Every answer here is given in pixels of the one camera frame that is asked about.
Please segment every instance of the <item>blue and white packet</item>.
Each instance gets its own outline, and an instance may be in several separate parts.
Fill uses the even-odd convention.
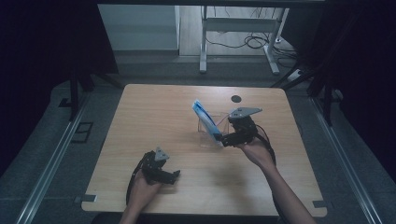
[[[221,132],[216,126],[215,121],[210,118],[209,114],[206,112],[204,106],[199,100],[195,100],[195,102],[192,104],[192,110],[195,112],[195,114],[197,114],[198,118],[202,122],[203,126],[206,129],[206,132],[210,135],[210,137],[222,146],[222,143],[220,141],[217,141],[215,137],[215,134],[221,135]]]

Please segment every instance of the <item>person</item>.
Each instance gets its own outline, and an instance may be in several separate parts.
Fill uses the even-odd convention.
[[[259,135],[267,142],[269,141],[264,130],[259,129]],[[255,137],[250,143],[240,144],[236,147],[242,149],[247,158],[262,170],[283,216],[289,223],[316,223],[303,203],[281,176],[268,148],[265,147],[260,139]],[[137,172],[130,201],[122,214],[120,224],[135,224],[140,212],[155,197],[161,186],[161,183],[149,185],[142,172]]]

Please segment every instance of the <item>wooden table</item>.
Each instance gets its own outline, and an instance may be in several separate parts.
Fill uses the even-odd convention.
[[[233,103],[233,95],[242,102]],[[145,213],[277,216],[261,170],[240,149],[202,147],[191,109],[195,99],[214,113],[262,108],[251,117],[267,132],[279,172],[314,217],[326,216],[326,208],[313,205],[323,199],[285,92],[207,86],[126,86],[86,192],[96,201],[82,208],[122,212],[133,169],[160,146],[170,155],[163,169],[181,174],[175,185],[162,187]]]

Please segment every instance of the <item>wooden floor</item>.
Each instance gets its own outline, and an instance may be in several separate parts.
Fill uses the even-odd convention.
[[[180,7],[180,56],[196,56],[200,54],[200,46],[202,39],[202,7]],[[231,18],[276,18],[279,9],[272,7],[208,7],[207,17],[231,17]],[[241,46],[245,43],[245,38],[250,33],[236,32],[208,32],[206,38],[210,42],[220,43],[227,46]],[[249,42],[251,46],[257,47],[261,44],[252,40]],[[248,46],[242,48],[227,48],[220,45],[210,44],[206,42],[207,55],[264,55],[263,49],[252,49]]]

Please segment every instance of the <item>wall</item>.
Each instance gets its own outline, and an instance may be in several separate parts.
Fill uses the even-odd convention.
[[[178,49],[179,6],[98,7],[113,50]]]

